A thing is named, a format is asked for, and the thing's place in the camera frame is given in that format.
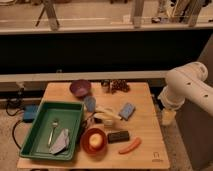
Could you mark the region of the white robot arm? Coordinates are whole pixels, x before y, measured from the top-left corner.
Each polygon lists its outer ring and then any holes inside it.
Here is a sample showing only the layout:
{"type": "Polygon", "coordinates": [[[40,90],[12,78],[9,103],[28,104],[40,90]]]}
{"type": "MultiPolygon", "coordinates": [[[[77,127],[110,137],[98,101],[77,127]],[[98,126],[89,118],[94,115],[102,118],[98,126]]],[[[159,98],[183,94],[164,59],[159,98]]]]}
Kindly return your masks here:
{"type": "Polygon", "coordinates": [[[170,125],[188,99],[213,116],[213,87],[205,83],[208,69],[201,62],[191,62],[166,73],[166,86],[158,96],[163,105],[162,124],[170,125]]]}

